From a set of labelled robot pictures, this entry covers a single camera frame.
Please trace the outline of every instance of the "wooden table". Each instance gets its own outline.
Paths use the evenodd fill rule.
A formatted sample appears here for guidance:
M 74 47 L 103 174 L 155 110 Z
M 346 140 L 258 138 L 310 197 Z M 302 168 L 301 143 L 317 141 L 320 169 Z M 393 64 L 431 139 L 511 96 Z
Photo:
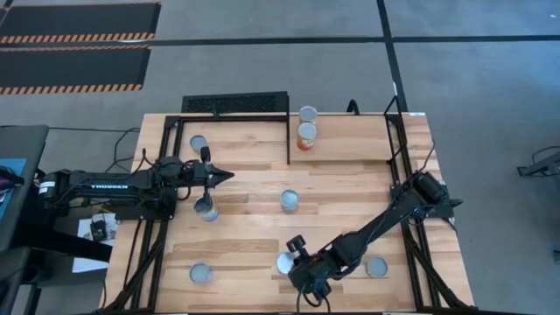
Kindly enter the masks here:
M 353 145 L 349 130 L 355 131 L 357 137 L 364 136 L 357 127 L 364 124 L 354 123 L 358 120 L 371 122 L 373 130 L 377 130 L 370 135 L 373 139 L 387 137 L 385 122 L 379 114 L 325 116 L 336 118 L 338 127 L 333 128 L 346 133 L 339 139 L 340 143 L 353 150 L 360 146 Z M 164 119 L 165 115 L 160 114 L 144 117 L 136 164 L 142 148 L 147 150 L 150 160 L 157 157 Z M 403 119 L 411 162 L 417 168 L 431 148 L 427 118 L 405 114 Z M 321 135 L 336 137 L 335 132 L 326 128 L 319 129 L 318 140 Z M 387 142 L 374 140 L 380 151 L 375 154 L 379 156 L 372 153 L 373 156 L 353 157 L 352 161 L 328 158 L 322 162 L 297 162 L 292 159 L 291 165 L 287 165 L 286 131 L 281 122 L 189 122 L 184 132 L 182 160 L 196 158 L 188 142 L 191 136 L 201 134 L 209 142 L 216 166 L 234 172 L 235 177 L 213 191 L 214 202 L 220 209 L 215 222 L 204 222 L 193 211 L 193 202 L 201 195 L 200 189 L 192 189 L 191 198 L 178 204 L 165 244 L 157 312 L 293 312 L 297 292 L 287 276 L 279 274 L 276 268 L 278 254 L 287 251 L 285 243 L 301 234 L 307 241 L 308 251 L 314 253 L 340 233 L 362 227 L 389 203 L 392 180 L 389 167 L 383 161 L 384 152 L 389 149 Z M 296 141 L 293 132 L 291 141 Z M 361 141 L 363 145 L 368 144 L 368 140 Z M 441 178 L 435 154 L 427 170 Z M 285 213 L 280 207 L 280 192 L 288 188 L 296 190 L 300 196 L 295 213 Z M 107 273 L 108 301 L 123 287 L 136 224 L 126 221 L 118 229 Z M 439 219 L 428 219 L 424 224 L 436 270 L 459 298 L 472 304 L 455 232 Z M 137 264 L 144 229 L 140 231 L 132 270 Z M 388 274 L 384 278 L 370 278 L 362 264 L 342 281 L 329 281 L 332 311 L 414 310 L 401 227 L 393 227 L 371 244 L 365 257 L 371 256 L 385 258 Z M 201 262 L 214 269 L 213 281 L 209 284 L 196 284 L 189 279 L 190 267 Z M 424 303 L 428 305 L 425 274 L 421 268 L 419 270 Z M 150 280 L 149 272 L 144 279 L 140 305 L 147 304 Z M 317 311 L 305 301 L 301 309 Z

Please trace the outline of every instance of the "black floor mat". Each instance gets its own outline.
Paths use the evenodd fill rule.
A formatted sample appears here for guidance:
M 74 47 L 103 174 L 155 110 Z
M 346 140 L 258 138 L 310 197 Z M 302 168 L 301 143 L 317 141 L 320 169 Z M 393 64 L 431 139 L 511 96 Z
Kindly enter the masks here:
M 137 91 L 147 45 L 0 49 L 0 94 Z
M 286 112 L 287 92 L 183 96 L 182 113 Z
M 151 39 L 160 3 L 14 6 L 0 43 Z

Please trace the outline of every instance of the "wooden board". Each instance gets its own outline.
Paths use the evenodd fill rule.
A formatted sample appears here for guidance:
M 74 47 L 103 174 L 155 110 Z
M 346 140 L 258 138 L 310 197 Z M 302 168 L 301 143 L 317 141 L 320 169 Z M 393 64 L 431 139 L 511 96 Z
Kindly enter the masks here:
M 391 158 L 387 127 L 381 115 L 319 115 L 311 150 L 298 148 L 299 117 L 290 120 L 292 161 L 387 161 Z
M 148 151 L 150 159 L 158 154 L 164 119 L 164 115 L 144 117 L 135 165 L 142 148 Z M 406 115 L 405 125 L 415 166 L 424 161 L 430 150 L 430 130 L 425 116 Z M 213 191 L 220 209 L 215 222 L 204 222 L 193 211 L 193 201 L 200 196 L 200 189 L 193 189 L 192 197 L 178 204 L 165 244 L 157 312 L 294 312 L 297 292 L 275 265 L 277 255 L 286 251 L 285 243 L 301 234 L 307 249 L 316 252 L 338 234 L 372 220 L 389 202 L 391 176 L 383 162 L 286 165 L 282 123 L 188 123 L 180 151 L 182 159 L 196 157 L 188 144 L 196 134 L 207 137 L 216 166 L 235 172 L 235 177 Z M 435 155 L 430 158 L 429 168 L 441 177 Z M 280 207 L 280 192 L 286 188 L 300 194 L 301 203 L 295 213 L 284 213 Z M 473 298 L 457 236 L 442 220 L 428 219 L 425 223 L 434 266 L 458 297 L 471 304 Z M 135 222 L 125 221 L 117 232 L 107 274 L 108 301 L 123 287 L 135 227 Z M 137 239 L 139 244 L 142 232 Z M 138 252 L 137 245 L 132 270 L 136 268 Z M 384 257 L 389 265 L 388 274 L 381 279 L 369 278 L 362 264 L 342 281 L 331 281 L 332 311 L 414 310 L 400 226 L 371 244 L 366 258 L 370 256 Z M 189 280 L 190 267 L 200 262 L 215 270 L 209 284 Z M 422 277 L 424 302 L 428 304 Z M 141 305 L 147 303 L 150 280 L 148 274 Z M 301 309 L 314 310 L 304 301 Z

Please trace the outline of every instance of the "gray floor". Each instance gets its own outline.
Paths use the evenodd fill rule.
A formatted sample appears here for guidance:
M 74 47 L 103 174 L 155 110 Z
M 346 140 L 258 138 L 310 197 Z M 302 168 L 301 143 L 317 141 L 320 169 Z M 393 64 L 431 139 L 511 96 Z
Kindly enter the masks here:
M 53 1 L 16 0 L 41 3 Z M 554 0 L 387 6 L 396 36 L 560 34 Z M 373 0 L 163 0 L 156 38 L 381 34 Z M 396 51 L 409 109 L 427 112 L 446 183 L 465 200 L 458 236 L 476 304 L 557 313 L 560 265 L 551 250 L 560 247 L 558 190 L 552 178 L 517 177 L 515 167 L 559 143 L 560 42 L 400 44 Z M 393 94 L 382 44 L 157 47 L 142 91 L 0 96 L 0 124 L 130 128 L 144 113 L 179 111 L 183 95 L 276 90 L 289 92 L 294 109 L 324 111 L 343 110 L 350 98 L 378 111 Z M 117 138 L 52 131 L 41 167 L 103 171 Z M 120 156 L 135 142 L 128 138 Z M 69 276 L 69 262 L 59 265 L 38 313 L 93 310 L 102 273 Z

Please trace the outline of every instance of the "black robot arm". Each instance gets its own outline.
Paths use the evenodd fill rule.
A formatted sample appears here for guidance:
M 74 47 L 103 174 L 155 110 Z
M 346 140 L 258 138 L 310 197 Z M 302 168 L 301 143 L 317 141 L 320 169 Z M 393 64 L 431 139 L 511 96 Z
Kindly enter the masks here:
M 340 280 L 352 273 L 360 265 L 369 243 L 410 216 L 425 218 L 435 207 L 455 207 L 461 202 L 449 199 L 445 187 L 431 174 L 418 171 L 402 184 L 387 210 L 360 230 L 337 236 L 317 254 L 307 253 L 301 235 L 288 241 L 288 250 L 298 252 L 288 277 L 306 300 L 309 301 L 305 295 L 311 293 L 320 305 L 321 300 L 331 292 L 326 280 Z
M 204 186 L 215 188 L 234 176 L 216 168 L 210 161 L 210 150 L 200 151 L 202 161 L 182 162 L 178 157 L 163 157 L 151 163 L 143 150 L 142 163 L 151 168 L 131 174 L 96 173 L 61 170 L 45 175 L 41 180 L 39 197 L 42 206 L 62 214 L 69 202 L 77 198 L 102 203 L 115 213 L 117 220 L 170 220 L 175 214 L 177 188 Z

